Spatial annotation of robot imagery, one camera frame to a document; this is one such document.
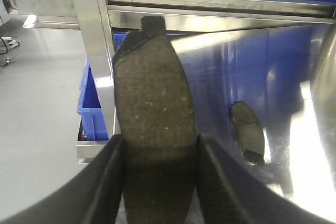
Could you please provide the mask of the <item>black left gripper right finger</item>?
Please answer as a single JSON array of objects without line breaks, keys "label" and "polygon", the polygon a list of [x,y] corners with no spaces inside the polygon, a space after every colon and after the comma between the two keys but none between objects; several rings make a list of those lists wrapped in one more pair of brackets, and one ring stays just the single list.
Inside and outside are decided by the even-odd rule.
[{"label": "black left gripper right finger", "polygon": [[197,146],[205,223],[329,223],[270,190],[208,135],[199,135]]}]

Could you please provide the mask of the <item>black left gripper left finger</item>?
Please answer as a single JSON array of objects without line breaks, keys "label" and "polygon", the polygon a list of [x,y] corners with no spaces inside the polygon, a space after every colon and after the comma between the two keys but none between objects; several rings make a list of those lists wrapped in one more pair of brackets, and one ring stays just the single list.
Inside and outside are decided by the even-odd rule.
[{"label": "black left gripper left finger", "polygon": [[115,223],[122,195],[124,142],[114,135],[57,191],[2,223]]}]

